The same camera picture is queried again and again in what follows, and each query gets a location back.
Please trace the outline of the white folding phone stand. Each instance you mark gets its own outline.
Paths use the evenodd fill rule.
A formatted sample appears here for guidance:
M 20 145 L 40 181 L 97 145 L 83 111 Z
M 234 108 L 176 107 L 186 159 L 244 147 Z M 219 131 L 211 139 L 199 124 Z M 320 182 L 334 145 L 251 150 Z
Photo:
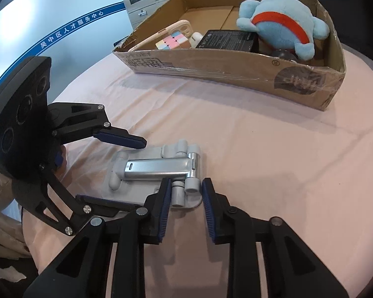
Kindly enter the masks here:
M 142 204 L 169 178 L 170 207 L 194 209 L 202 201 L 202 169 L 200 146 L 185 139 L 161 147 L 122 150 L 111 159 L 101 193 L 110 200 Z

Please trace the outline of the cream clear phone case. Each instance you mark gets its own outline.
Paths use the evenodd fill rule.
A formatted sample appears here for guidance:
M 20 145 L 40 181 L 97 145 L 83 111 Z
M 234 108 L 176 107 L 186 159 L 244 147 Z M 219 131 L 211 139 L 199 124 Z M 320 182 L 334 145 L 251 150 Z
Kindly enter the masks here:
M 180 34 L 183 34 L 187 38 L 190 38 L 193 34 L 192 25 L 190 24 L 188 20 L 179 20 L 159 30 L 155 34 L 152 34 L 151 36 L 147 37 L 141 42 L 137 43 L 135 46 L 129 49 L 129 52 L 132 52 L 135 50 L 141 50 L 146 45 L 150 45 L 153 42 L 159 41 L 161 38 L 165 38 L 166 36 L 171 36 L 177 32 L 179 32 Z

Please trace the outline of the white earbuds case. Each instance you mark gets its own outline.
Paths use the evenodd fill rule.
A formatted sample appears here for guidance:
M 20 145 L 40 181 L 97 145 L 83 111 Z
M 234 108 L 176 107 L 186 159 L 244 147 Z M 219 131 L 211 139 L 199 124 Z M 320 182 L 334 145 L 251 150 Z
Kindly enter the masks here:
M 196 48 L 197 45 L 200 43 L 202 40 L 203 35 L 199 32 L 193 32 L 192 35 L 190 36 L 189 43 L 192 48 Z

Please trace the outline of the light blue plush toy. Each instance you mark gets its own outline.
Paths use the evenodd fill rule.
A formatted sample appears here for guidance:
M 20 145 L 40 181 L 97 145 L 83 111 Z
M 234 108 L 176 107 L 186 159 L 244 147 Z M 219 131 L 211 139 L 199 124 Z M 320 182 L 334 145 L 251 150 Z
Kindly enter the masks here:
M 301 61 L 315 56 L 315 41 L 325 40 L 329 26 L 299 0 L 245 0 L 236 26 L 256 33 L 275 50 L 291 50 Z

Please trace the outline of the pastel rubik's cube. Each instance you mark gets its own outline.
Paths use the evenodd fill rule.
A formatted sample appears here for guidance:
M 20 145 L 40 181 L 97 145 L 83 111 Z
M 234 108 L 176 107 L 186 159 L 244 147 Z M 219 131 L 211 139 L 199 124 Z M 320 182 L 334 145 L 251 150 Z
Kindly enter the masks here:
M 157 43 L 155 43 L 155 47 L 158 50 L 174 50 L 179 48 L 186 49 L 190 48 L 190 42 L 184 34 L 175 32 L 159 40 Z

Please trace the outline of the black flat box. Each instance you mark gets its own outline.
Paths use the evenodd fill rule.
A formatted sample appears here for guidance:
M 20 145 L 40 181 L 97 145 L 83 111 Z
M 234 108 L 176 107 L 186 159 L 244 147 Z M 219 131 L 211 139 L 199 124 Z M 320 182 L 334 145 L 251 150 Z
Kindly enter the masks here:
M 197 48 L 259 52 L 259 37 L 241 30 L 208 30 Z

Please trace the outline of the brown cardboard box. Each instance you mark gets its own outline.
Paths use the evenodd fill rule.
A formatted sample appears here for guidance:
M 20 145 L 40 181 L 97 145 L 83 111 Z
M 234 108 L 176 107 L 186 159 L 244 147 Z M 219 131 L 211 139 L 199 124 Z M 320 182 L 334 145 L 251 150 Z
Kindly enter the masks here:
M 192 31 L 234 30 L 244 0 L 168 0 L 136 27 L 113 53 L 135 73 L 175 75 L 237 85 L 273 94 L 317 110 L 325 110 L 345 78 L 344 53 L 332 19 L 318 0 L 299 0 L 329 26 L 323 42 L 315 40 L 315 57 L 287 61 L 267 54 L 237 50 L 177 48 L 158 50 L 153 42 L 138 43 L 179 20 Z

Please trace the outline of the black round object in box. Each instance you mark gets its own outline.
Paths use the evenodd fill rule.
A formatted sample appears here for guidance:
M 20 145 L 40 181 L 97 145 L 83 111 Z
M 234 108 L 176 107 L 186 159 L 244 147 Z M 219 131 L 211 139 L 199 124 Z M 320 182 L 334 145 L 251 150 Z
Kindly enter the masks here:
M 277 57 L 279 59 L 284 59 L 284 60 L 287 60 L 287 61 L 292 61 L 292 62 L 295 62 L 295 63 L 298 62 L 298 58 L 296 57 L 296 55 L 292 51 L 285 50 L 285 49 L 273 50 L 272 53 L 271 53 L 271 56 L 272 57 Z

